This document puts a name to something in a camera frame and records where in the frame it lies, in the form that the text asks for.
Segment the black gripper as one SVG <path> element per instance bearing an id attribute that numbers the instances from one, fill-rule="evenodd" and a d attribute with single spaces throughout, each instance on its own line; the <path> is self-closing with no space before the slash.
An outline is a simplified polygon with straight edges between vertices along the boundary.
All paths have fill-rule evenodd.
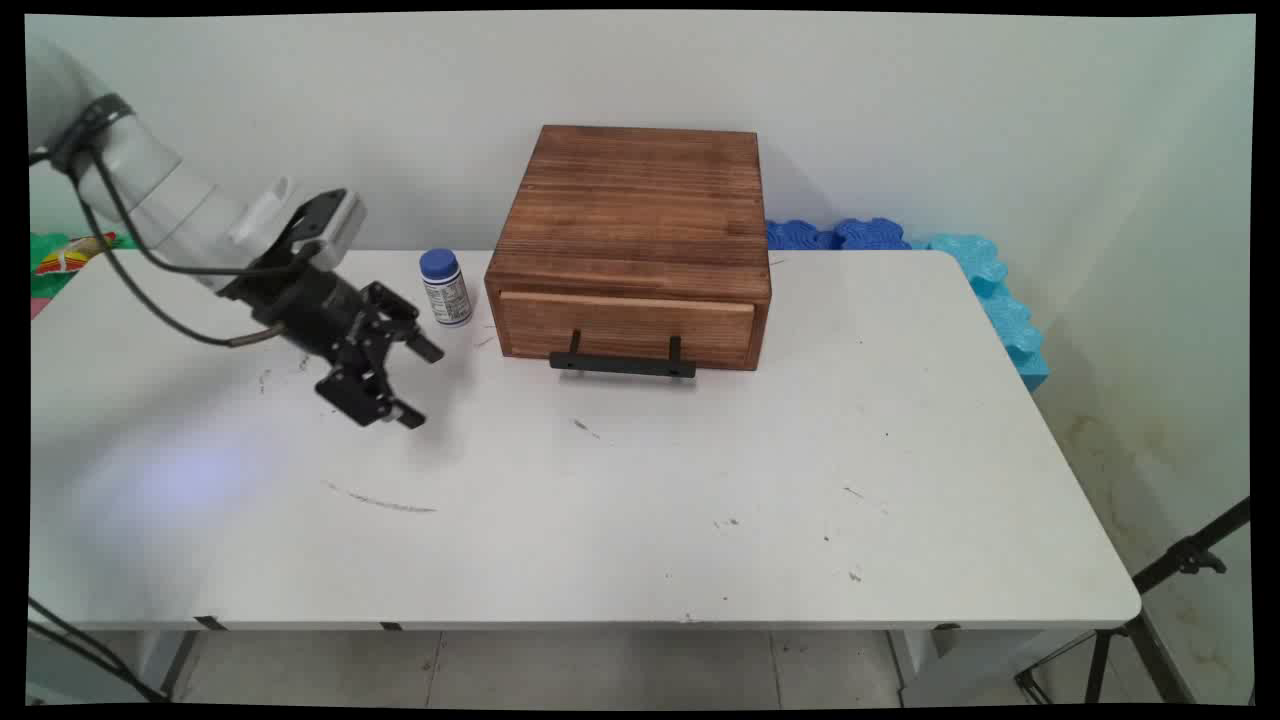
<path id="1" fill-rule="evenodd" d="M 306 265 L 292 274 L 241 277 L 220 291 L 250 306 L 251 316 L 297 348 L 323 357 L 330 370 L 315 392 L 360 427 L 398 421 L 420 428 L 428 416 L 390 386 L 387 357 L 396 342 L 428 364 L 445 351 L 419 324 L 419 310 L 380 282 L 356 288 L 335 272 Z"/>

